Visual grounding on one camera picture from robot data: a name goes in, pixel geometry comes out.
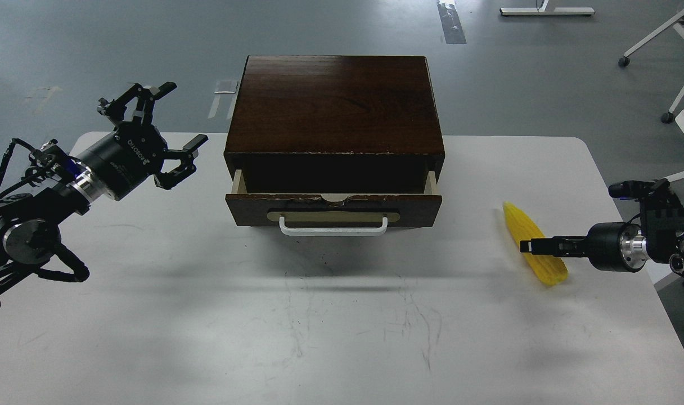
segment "cable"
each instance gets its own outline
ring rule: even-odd
[[[2,161],[0,162],[0,187],[2,187],[2,181],[5,179],[5,174],[7,173],[7,166],[10,164],[10,159],[15,151],[16,145],[28,149],[30,153],[34,151],[34,148],[31,145],[21,139],[13,138],[10,140],[10,145],[7,146],[4,154],[2,154]]]
[[[632,221],[636,220],[637,218],[639,218],[639,217],[641,217],[641,216],[642,216],[641,214],[637,214],[637,215],[633,216],[632,218],[630,218],[630,219],[629,219],[627,222],[625,222],[625,223],[630,224],[630,223],[632,223]]]
[[[56,163],[57,163],[56,160],[50,161],[49,163],[47,163],[46,165],[44,165],[44,167],[42,167],[41,170],[39,170],[39,172],[46,173],[46,172],[49,171],[49,169],[51,169],[52,166],[54,166]],[[35,172],[35,173],[33,173],[33,174],[31,174],[31,175],[29,175],[29,176],[23,178],[20,182],[16,182],[15,185],[11,186],[10,188],[6,189],[6,190],[3,191],[3,192],[0,192],[0,199],[2,199],[3,197],[5,197],[6,195],[10,194],[10,192],[13,192],[13,191],[17,190],[18,188],[24,186],[25,184],[28,184],[30,181],[32,181],[32,180],[34,180],[34,179],[40,177],[41,174],[39,174],[39,172]]]

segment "white table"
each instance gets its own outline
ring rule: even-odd
[[[290,238],[235,226],[209,136],[174,190],[62,224],[87,282],[2,296],[0,403],[684,403],[645,272],[545,287],[507,232],[505,200],[550,236],[620,219],[582,141],[445,137],[433,228]]]

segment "white drawer handle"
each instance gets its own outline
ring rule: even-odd
[[[380,236],[385,233],[388,218],[383,216],[379,228],[289,228],[280,215],[280,230],[288,236]]]

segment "wooden box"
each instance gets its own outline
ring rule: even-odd
[[[421,56],[250,56],[224,159],[239,226],[432,226],[444,147]]]

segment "yellow corn cob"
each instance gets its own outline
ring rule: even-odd
[[[520,246],[520,241],[529,241],[532,238],[543,238],[545,236],[532,222],[532,219],[511,202],[504,202],[502,209],[505,211],[507,228],[510,230],[517,248]],[[537,278],[547,285],[555,285],[564,281],[568,276],[565,262],[561,261],[559,257],[532,253],[522,253],[522,255],[527,259]]]

